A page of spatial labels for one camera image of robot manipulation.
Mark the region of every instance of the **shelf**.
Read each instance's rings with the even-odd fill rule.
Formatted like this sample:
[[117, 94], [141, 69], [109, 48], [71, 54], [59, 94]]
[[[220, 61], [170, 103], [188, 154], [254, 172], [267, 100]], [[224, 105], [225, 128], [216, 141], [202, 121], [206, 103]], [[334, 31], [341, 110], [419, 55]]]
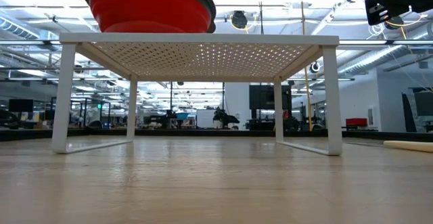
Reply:
[[63, 44], [138, 81], [273, 82], [336, 47], [339, 38], [302, 35], [64, 33]]

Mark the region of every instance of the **security camera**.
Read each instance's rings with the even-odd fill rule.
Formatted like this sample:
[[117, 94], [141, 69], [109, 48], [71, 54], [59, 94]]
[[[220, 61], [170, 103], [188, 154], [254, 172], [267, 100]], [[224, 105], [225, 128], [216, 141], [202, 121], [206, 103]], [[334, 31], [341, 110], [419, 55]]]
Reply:
[[235, 11], [231, 18], [231, 24], [236, 28], [244, 29], [248, 23], [244, 11]]
[[313, 64], [310, 65], [310, 72], [312, 73], [318, 73], [320, 71], [320, 63], [319, 62], [314, 62]]

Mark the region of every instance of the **white table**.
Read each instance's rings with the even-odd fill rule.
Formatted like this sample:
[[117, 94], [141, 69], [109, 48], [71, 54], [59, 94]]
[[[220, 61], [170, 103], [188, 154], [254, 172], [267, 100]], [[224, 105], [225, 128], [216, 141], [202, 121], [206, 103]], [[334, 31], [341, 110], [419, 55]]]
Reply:
[[[325, 155], [342, 153], [336, 47], [339, 38], [302, 35], [64, 33], [53, 151], [69, 154], [128, 143], [135, 136], [138, 81], [274, 83], [276, 142]], [[75, 150], [67, 147], [75, 53], [131, 81], [127, 138]], [[281, 82], [323, 56], [328, 150], [284, 142]]]

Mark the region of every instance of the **red box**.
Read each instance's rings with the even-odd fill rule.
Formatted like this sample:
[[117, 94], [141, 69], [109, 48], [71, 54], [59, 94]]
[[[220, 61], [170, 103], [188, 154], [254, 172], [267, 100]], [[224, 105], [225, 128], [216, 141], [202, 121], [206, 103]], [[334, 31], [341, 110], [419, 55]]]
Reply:
[[346, 126], [368, 126], [366, 118], [346, 118]]

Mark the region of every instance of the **red bowl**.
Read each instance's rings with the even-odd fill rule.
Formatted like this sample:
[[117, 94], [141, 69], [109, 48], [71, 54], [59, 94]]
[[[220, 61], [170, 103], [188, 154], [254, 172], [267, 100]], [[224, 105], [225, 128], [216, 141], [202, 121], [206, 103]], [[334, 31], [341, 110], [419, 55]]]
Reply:
[[212, 0], [87, 0], [102, 32], [214, 32]]

